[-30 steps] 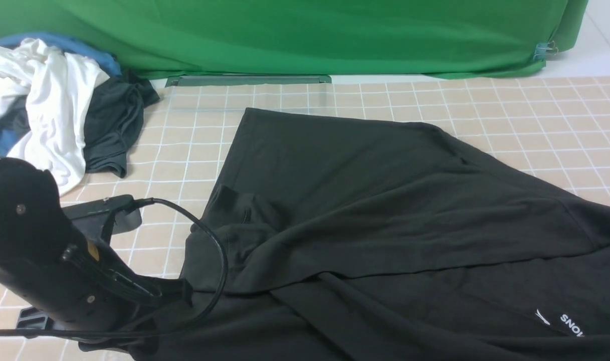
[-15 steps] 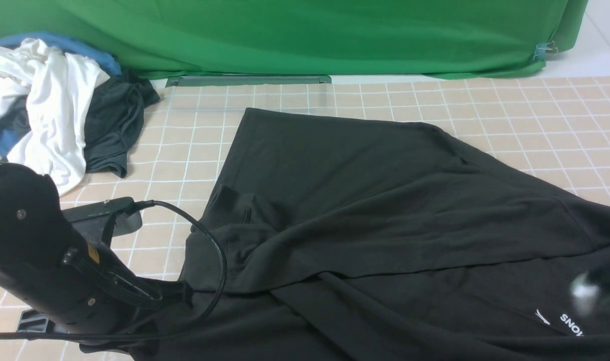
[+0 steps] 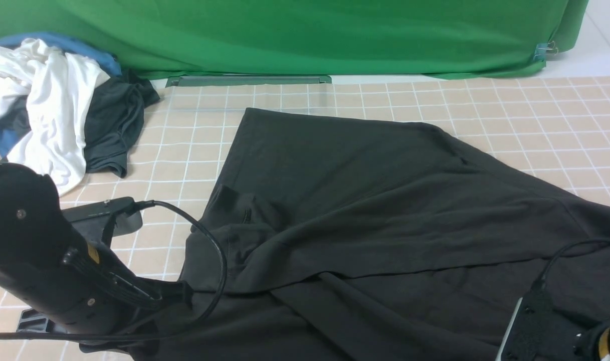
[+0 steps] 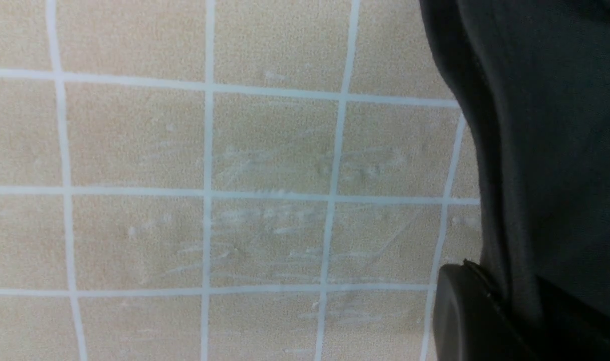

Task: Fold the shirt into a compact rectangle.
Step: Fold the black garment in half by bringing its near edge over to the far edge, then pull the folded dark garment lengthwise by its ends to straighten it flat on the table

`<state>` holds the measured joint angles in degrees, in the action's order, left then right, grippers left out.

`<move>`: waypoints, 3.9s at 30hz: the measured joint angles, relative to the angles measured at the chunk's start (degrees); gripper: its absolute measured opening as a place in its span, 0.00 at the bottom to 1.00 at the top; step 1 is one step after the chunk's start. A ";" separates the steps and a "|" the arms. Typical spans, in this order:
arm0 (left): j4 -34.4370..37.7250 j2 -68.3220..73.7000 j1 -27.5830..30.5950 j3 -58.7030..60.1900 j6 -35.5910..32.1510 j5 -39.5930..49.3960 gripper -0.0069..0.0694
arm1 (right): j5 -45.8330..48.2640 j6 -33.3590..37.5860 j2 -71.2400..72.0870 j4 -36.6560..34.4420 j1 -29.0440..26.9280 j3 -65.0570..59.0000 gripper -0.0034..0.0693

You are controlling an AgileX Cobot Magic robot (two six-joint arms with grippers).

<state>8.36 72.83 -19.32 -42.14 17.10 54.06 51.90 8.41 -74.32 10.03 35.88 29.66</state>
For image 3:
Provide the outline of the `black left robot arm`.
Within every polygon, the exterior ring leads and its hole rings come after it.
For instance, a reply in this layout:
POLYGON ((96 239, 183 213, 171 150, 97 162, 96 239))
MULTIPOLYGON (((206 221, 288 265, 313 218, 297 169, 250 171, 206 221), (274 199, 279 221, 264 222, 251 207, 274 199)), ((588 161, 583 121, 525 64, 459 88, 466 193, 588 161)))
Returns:
POLYGON ((131 197, 62 210, 49 176, 0 163, 0 287, 68 334, 129 334, 192 312, 185 281, 138 277, 110 248, 141 226, 131 197))

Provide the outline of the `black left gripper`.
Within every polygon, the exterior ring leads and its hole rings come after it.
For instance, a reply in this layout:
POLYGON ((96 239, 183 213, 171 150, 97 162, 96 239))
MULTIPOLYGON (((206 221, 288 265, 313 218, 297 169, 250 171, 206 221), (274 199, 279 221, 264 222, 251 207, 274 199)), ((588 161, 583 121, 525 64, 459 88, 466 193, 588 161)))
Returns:
POLYGON ((143 336, 172 311, 192 313, 186 282, 135 276, 66 221, 0 226, 0 286, 80 336, 143 336))

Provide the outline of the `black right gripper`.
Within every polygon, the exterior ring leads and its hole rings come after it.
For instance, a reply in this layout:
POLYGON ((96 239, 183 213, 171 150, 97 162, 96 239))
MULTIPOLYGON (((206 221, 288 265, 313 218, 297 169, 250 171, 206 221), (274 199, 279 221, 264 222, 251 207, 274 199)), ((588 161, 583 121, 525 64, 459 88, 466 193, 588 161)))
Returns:
POLYGON ((545 290, 516 304, 497 360, 610 360, 610 316, 593 320, 554 306, 545 290))

